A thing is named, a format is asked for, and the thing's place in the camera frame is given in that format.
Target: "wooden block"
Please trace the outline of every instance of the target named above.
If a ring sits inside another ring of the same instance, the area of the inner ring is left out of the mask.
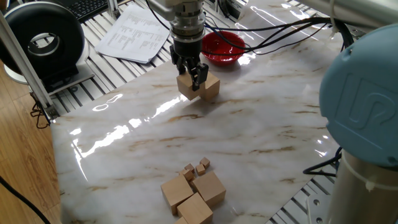
[[[196,178],[195,176],[193,176],[192,180],[189,182],[189,185],[190,185],[191,187],[193,187],[193,181],[196,180],[196,179],[197,179],[197,178]]]
[[[187,221],[184,219],[184,217],[181,217],[179,220],[177,220],[174,224],[188,224]]]
[[[179,217],[188,224],[207,224],[213,219],[213,212],[202,197],[196,193],[177,207]]]
[[[203,164],[197,165],[197,174],[198,175],[203,175],[203,174],[205,174],[205,172],[206,172],[206,169]]]
[[[182,93],[188,100],[193,100],[197,96],[199,96],[202,92],[206,90],[205,83],[200,84],[199,90],[192,90],[192,78],[188,72],[185,72],[183,75],[179,75],[177,77],[177,86],[180,93]]]
[[[161,188],[173,215],[177,214],[177,206],[193,195],[193,191],[183,175],[162,184]]]
[[[188,164],[188,165],[185,167],[185,169],[192,171],[192,174],[195,173],[195,168],[194,168],[194,166],[193,166],[192,164]]]
[[[205,166],[205,169],[209,168],[210,166],[210,160],[208,160],[206,157],[204,157],[201,161],[200,164],[203,164]]]
[[[200,94],[200,98],[205,101],[210,101],[220,92],[220,83],[217,77],[208,72],[205,82],[205,91]]]
[[[214,171],[211,171],[192,182],[193,188],[197,190],[210,208],[224,200],[226,189]]]
[[[183,175],[183,173],[184,173],[185,171],[186,171],[186,170],[183,169],[183,170],[181,170],[180,172],[178,172],[178,174],[179,174],[179,175]]]
[[[184,175],[184,177],[187,181],[190,181],[194,178],[193,173],[190,170],[184,170],[182,172],[182,175]]]

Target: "keyboard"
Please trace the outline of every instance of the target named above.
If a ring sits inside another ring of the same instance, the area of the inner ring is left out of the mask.
[[[79,22],[85,22],[107,8],[107,0],[80,0],[67,7]]]

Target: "red bowl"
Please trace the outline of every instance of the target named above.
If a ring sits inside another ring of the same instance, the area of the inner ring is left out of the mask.
[[[227,38],[231,43],[245,47],[244,41],[238,35],[233,34],[231,32],[221,31],[221,33],[225,38]],[[209,60],[211,63],[218,66],[227,66],[235,63],[235,61],[240,58],[244,52],[243,49],[239,49],[229,45],[229,43],[225,42],[221,37],[219,37],[216,33],[212,32],[204,36],[202,42],[202,51],[208,52],[202,54]],[[232,54],[232,55],[213,55],[214,54]]]

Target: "marble-patterned surface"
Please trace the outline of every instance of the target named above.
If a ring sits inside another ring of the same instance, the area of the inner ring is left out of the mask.
[[[237,26],[297,20],[282,1],[266,2],[251,1]],[[254,44],[267,34],[240,35]],[[210,65],[221,80],[211,103],[182,96],[167,62],[58,118],[51,129],[64,220],[174,223],[160,185],[206,156],[227,189],[213,223],[265,223],[310,180],[302,171],[337,148],[318,107],[322,76],[341,47],[329,35]]]

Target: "stack of wooden blocks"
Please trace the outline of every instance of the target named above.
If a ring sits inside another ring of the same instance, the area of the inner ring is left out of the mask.
[[[175,224],[206,224],[212,221],[210,208],[224,200],[226,189],[214,171],[206,174],[209,166],[210,161],[204,157],[196,166],[196,173],[201,177],[195,177],[195,169],[189,164],[176,178],[162,184],[162,193],[172,214],[180,217]]]
[[[208,72],[206,82],[199,86],[199,90],[192,90],[192,77],[188,72],[177,77],[177,86],[180,93],[189,100],[193,100],[197,96],[205,101],[210,101],[220,92],[220,80],[211,72]]]

